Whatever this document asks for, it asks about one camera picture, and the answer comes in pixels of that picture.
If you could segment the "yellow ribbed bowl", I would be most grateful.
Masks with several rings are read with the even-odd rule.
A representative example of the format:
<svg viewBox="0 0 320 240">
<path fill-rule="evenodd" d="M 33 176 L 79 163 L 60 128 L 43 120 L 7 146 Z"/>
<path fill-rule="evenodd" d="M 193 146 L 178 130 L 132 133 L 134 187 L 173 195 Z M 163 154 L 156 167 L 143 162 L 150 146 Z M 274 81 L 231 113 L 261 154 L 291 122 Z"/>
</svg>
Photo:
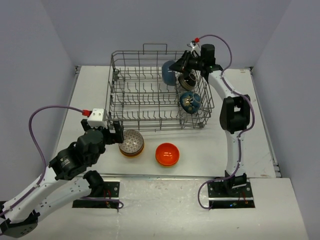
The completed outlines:
<svg viewBox="0 0 320 240">
<path fill-rule="evenodd" d="M 143 150 L 135 152 L 135 153 L 127 153 L 127 152 L 121 152 L 121 154 L 123 156 L 125 156 L 126 158 L 136 158 L 139 155 L 141 155 L 143 153 Z"/>
</svg>

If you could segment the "grey wire dish rack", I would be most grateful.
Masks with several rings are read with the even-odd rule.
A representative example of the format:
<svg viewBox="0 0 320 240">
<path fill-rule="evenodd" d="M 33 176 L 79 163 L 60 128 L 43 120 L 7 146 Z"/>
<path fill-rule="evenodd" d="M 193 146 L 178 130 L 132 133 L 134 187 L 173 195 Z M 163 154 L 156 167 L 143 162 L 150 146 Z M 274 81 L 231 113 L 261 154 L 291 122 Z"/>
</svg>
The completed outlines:
<svg viewBox="0 0 320 240">
<path fill-rule="evenodd" d="M 139 132 L 204 128 L 215 105 L 210 86 L 200 73 L 194 73 L 192 95 L 200 101 L 195 113 L 183 109 L 180 97 L 186 90 L 180 83 L 170 86 L 163 81 L 163 64 L 177 61 L 183 53 L 148 43 L 141 50 L 113 52 L 105 104 L 108 125 L 117 122 L 126 130 Z"/>
</svg>

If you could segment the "dark blue glazed bowl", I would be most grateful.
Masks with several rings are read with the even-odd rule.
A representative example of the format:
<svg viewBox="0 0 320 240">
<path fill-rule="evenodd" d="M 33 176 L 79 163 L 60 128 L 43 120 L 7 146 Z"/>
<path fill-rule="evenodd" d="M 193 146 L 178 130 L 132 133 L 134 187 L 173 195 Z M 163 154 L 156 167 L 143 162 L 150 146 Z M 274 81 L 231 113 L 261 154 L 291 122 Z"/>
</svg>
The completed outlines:
<svg viewBox="0 0 320 240">
<path fill-rule="evenodd" d="M 170 69 L 170 66 L 174 63 L 174 60 L 168 60 L 161 67 L 162 81 L 168 86 L 177 85 L 176 73 Z"/>
</svg>

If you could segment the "brown patterned white bowl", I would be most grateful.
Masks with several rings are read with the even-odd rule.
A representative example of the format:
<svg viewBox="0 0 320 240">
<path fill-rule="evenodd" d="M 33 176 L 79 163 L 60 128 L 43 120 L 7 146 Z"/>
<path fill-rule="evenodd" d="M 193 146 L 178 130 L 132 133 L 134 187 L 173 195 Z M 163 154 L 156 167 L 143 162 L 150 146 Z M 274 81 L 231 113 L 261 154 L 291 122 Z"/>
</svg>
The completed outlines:
<svg viewBox="0 0 320 240">
<path fill-rule="evenodd" d="M 125 130 L 123 136 L 124 142 L 118 144 L 120 149 L 133 152 L 144 147 L 144 138 L 137 130 Z"/>
</svg>

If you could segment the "mint green bowl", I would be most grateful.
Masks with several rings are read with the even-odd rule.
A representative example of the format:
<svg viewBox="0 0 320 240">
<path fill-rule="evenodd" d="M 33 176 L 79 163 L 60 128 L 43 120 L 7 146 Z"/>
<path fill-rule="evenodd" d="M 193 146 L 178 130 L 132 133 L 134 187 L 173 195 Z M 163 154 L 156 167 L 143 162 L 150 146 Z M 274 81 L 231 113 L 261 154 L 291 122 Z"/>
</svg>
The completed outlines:
<svg viewBox="0 0 320 240">
<path fill-rule="evenodd" d="M 141 150 L 141 149 L 143 149 L 143 150 L 144 150 L 144 148 L 140 148 L 140 149 L 135 150 L 135 151 L 123 150 L 123 149 L 121 149 L 121 148 L 120 148 L 119 150 L 122 150 L 122 151 L 127 152 L 127 153 L 135 153 L 135 152 L 137 152 L 137 151 L 139 151 L 139 150 Z"/>
</svg>

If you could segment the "blue floral bowl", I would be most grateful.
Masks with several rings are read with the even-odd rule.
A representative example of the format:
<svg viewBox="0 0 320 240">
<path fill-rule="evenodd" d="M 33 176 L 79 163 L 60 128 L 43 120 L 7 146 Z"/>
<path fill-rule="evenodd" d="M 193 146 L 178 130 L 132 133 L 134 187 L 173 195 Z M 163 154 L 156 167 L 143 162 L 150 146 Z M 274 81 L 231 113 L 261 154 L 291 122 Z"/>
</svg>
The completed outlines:
<svg viewBox="0 0 320 240">
<path fill-rule="evenodd" d="M 202 98 L 195 92 L 187 91 L 179 97 L 181 107 L 189 114 L 196 114 L 202 105 Z"/>
</svg>

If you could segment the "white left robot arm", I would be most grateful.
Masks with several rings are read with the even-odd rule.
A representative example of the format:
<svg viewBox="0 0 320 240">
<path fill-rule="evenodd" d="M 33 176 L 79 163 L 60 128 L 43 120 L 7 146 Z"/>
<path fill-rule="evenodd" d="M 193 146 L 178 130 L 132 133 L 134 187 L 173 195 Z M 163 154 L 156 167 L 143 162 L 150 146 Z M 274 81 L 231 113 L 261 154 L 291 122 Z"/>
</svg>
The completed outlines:
<svg viewBox="0 0 320 240">
<path fill-rule="evenodd" d="M 21 238 L 55 210 L 77 199 L 98 201 L 104 181 L 96 170 L 87 170 L 98 162 L 107 145 L 124 141 L 124 128 L 113 122 L 113 131 L 101 122 L 91 127 L 81 121 L 84 134 L 61 150 L 29 188 L 10 201 L 0 203 L 2 236 Z"/>
</svg>

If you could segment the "orange bowl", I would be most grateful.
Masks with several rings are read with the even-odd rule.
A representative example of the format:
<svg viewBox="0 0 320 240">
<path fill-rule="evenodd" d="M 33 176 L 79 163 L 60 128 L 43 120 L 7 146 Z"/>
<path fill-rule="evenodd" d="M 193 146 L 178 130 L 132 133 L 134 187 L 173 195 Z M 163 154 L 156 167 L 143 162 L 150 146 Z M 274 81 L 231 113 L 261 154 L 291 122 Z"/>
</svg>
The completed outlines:
<svg viewBox="0 0 320 240">
<path fill-rule="evenodd" d="M 155 150 L 156 161 L 179 161 L 180 151 L 177 146 L 172 143 L 161 143 Z"/>
<path fill-rule="evenodd" d="M 170 168 L 170 167 L 176 165 L 178 163 L 178 160 L 176 160 L 176 161 L 159 161 L 158 160 L 157 163 L 162 167 Z"/>
</svg>

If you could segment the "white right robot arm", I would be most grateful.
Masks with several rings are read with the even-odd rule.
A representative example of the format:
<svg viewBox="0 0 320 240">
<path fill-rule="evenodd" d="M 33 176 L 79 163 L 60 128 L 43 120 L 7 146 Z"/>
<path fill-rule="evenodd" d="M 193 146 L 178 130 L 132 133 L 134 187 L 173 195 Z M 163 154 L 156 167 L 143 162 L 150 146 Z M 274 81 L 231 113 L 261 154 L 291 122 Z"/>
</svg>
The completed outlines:
<svg viewBox="0 0 320 240">
<path fill-rule="evenodd" d="M 233 197 L 247 182 L 242 163 L 242 145 L 244 133 L 250 129 L 248 127 L 250 121 L 255 120 L 251 114 L 251 100 L 248 95 L 237 92 L 225 78 L 224 70 L 216 64 L 214 45 L 199 45 L 196 41 L 192 41 L 189 45 L 191 50 L 186 50 L 169 69 L 190 79 L 194 79 L 194 72 L 199 72 L 221 98 L 219 123 L 227 139 L 227 166 L 225 177 L 215 178 L 214 181 L 222 182 L 224 193 Z"/>
</svg>

